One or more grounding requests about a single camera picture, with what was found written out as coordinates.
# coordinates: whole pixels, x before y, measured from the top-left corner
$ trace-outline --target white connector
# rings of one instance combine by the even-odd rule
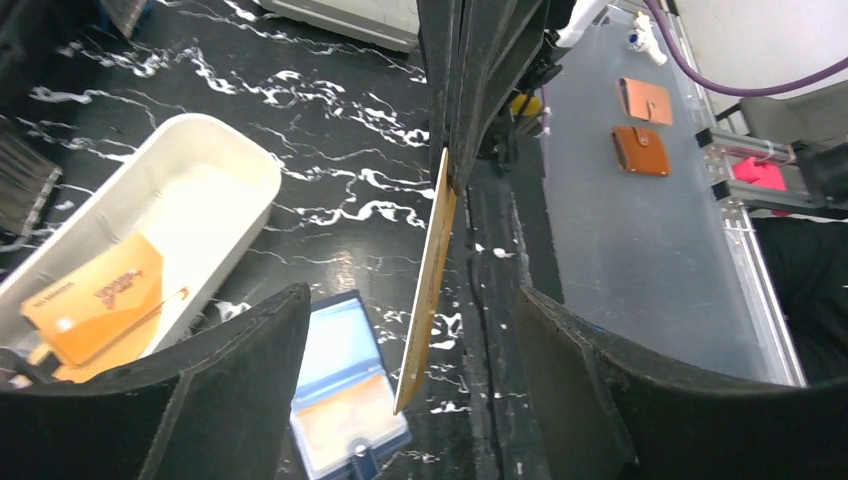
[[[636,14],[636,18],[633,19],[633,30],[630,32],[628,42],[630,42],[630,50],[647,53],[657,65],[665,65],[668,61],[668,56],[662,53],[660,43],[654,36],[651,18],[642,12]]]

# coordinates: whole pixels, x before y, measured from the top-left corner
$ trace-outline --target orange leather pouch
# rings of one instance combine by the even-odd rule
[[[612,140],[618,163],[625,172],[667,177],[671,162],[665,145],[654,130],[640,127],[613,127]]]
[[[618,93],[625,113],[631,117],[661,125],[672,124],[668,90],[632,78],[618,80]]]

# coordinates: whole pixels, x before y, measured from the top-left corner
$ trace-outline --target pink object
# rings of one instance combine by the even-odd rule
[[[780,173],[780,168],[768,162],[757,162],[754,157],[742,160],[733,166],[733,175],[737,180],[751,185],[772,190],[786,191],[786,181],[783,179],[783,174]],[[772,213],[781,217],[785,217],[790,212],[781,212],[772,210]]]

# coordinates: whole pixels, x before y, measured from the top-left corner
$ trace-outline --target white wall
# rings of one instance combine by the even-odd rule
[[[848,57],[848,0],[676,0],[701,73],[733,87],[770,87]],[[843,71],[786,96],[848,79]],[[711,96],[716,112],[736,99]]]

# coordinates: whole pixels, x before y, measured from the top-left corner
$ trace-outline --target black cable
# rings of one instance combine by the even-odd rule
[[[467,213],[468,225],[467,225],[467,234],[465,237],[465,246],[468,249],[468,256],[466,257],[465,266],[468,271],[468,285],[469,290],[471,291],[471,302],[474,304],[475,309],[477,310],[477,316],[480,318],[480,331],[482,333],[482,343],[483,348],[486,351],[486,380],[488,383],[487,389],[487,402],[486,407],[489,412],[489,417],[492,419],[492,436],[489,439],[490,450],[492,454],[495,456],[495,463],[498,466],[498,478],[504,478],[504,458],[503,452],[501,451],[501,443],[498,435],[497,428],[497,416],[495,412],[495,381],[494,376],[492,375],[492,364],[489,361],[489,332],[488,332],[488,322],[486,321],[486,308],[483,302],[483,295],[479,290],[480,286],[480,274],[479,269],[477,268],[477,263],[481,259],[480,253],[477,252],[477,242],[474,237],[474,215],[473,210],[471,208],[471,188],[465,187],[465,209]]]

